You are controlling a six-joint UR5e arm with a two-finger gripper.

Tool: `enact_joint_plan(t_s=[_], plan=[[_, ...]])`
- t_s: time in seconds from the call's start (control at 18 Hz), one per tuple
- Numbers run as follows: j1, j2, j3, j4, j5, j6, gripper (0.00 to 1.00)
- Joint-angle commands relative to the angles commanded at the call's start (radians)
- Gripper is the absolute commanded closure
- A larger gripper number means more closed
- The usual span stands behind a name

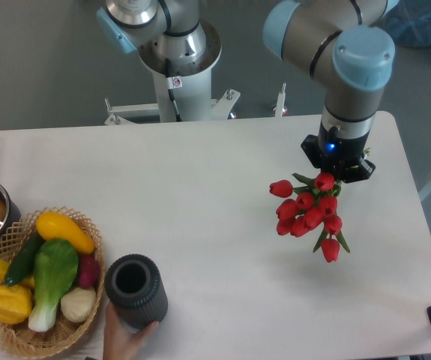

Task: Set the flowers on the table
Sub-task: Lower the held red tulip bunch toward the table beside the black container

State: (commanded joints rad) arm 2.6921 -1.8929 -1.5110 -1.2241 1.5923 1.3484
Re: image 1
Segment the bare human hand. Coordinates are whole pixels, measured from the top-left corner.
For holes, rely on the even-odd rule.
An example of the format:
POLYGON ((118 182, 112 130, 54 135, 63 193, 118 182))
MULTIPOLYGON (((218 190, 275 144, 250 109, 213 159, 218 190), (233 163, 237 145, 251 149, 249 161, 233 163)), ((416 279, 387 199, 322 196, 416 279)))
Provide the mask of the bare human hand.
POLYGON ((109 302, 106 306, 103 330, 103 360, 135 359, 144 342, 154 333, 159 324, 158 321, 154 321, 144 329, 132 333, 122 325, 115 306, 109 302))

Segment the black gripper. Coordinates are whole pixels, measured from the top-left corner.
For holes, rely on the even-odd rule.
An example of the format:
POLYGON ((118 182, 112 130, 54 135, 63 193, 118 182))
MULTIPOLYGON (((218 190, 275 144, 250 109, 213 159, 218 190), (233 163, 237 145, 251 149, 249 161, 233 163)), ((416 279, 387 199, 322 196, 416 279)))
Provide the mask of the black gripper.
POLYGON ((321 134, 308 135, 301 148, 314 168, 330 173, 337 181, 359 182, 369 179, 376 169, 376 165, 364 157, 367 137, 326 141, 321 134))

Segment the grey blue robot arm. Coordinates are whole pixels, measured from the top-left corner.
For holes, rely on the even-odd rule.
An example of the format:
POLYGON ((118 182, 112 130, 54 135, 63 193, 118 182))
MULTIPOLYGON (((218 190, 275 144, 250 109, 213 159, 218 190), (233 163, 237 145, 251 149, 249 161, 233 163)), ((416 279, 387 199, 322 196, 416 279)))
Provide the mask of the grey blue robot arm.
MULTIPOLYGON (((393 1, 282 1, 267 16, 265 46, 325 87, 319 132, 302 142, 317 169, 345 183, 375 167, 364 147, 395 55, 389 34, 375 27, 393 1)), ((162 122, 224 119, 213 101, 211 71, 221 54, 215 28, 197 1, 106 1, 97 21, 123 53, 138 53, 153 76, 162 122)))

